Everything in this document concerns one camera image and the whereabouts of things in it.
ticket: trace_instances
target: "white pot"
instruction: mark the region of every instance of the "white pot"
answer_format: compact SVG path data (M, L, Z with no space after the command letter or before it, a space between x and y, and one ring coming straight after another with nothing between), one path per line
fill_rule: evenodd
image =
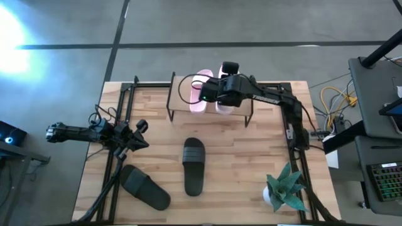
M271 198L269 197L269 191L268 191L268 186L265 186L265 188L264 188L264 191L263 191L263 197L264 197L264 201L268 204L268 205L270 205L270 206L272 206L272 203L271 203Z

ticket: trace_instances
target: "computer monitor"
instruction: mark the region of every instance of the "computer monitor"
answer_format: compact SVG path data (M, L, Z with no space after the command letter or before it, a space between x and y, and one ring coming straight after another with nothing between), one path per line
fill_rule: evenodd
M397 101L387 104L379 111L382 116L401 116L402 117L402 98Z

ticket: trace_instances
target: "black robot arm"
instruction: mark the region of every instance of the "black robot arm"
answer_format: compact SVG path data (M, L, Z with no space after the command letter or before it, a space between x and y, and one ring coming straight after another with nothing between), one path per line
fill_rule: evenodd
M257 84L254 77L228 73L221 79L208 79L202 85L199 99L234 107L239 107L244 99L282 106L286 120L295 133L295 147L309 149L308 132L302 122L302 103L287 90L265 89Z

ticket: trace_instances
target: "black slide sandal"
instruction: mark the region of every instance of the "black slide sandal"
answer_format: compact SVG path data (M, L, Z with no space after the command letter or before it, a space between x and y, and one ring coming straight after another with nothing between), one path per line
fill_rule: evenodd
M191 137L184 142L183 167L187 195L200 195L204 185L205 147L199 139Z
M156 210L165 210L170 204L170 195L135 166L123 167L120 172L120 184L132 196Z

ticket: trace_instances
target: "green leaf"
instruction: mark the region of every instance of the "green leaf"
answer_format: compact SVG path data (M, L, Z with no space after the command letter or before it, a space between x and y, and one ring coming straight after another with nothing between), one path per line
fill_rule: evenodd
M284 189L286 192L289 192L291 188L293 188L293 185L296 183L296 180L299 178L300 174L301 174L300 171L292 173L287 178L281 180L278 186Z
M283 168L281 174L278 177L278 181L281 181L288 177L290 174L290 163L286 164L286 166Z
M269 198L271 199L272 206L274 207L274 212L276 212L279 210L279 208L281 208L283 202L274 194L272 194Z
M308 212L306 207L304 206L303 202L297 198L296 196L288 193L288 195L283 199L283 201L291 208L294 208L295 210L303 210Z
M306 188L304 185L295 184L295 185L293 185L293 188L291 188L289 193L294 194L294 193L296 193L296 192L298 192L298 191L300 191L301 189L304 189L304 188Z
M275 194L276 196L278 196L278 198L279 198L280 200L283 200L283 199L285 198L285 196L286 196L286 191L284 191L283 189L277 189L277 190L274 192L274 194Z
M271 185L272 189L275 190L276 187L279 185L279 181L272 177L272 175L266 175L266 179L268 183Z

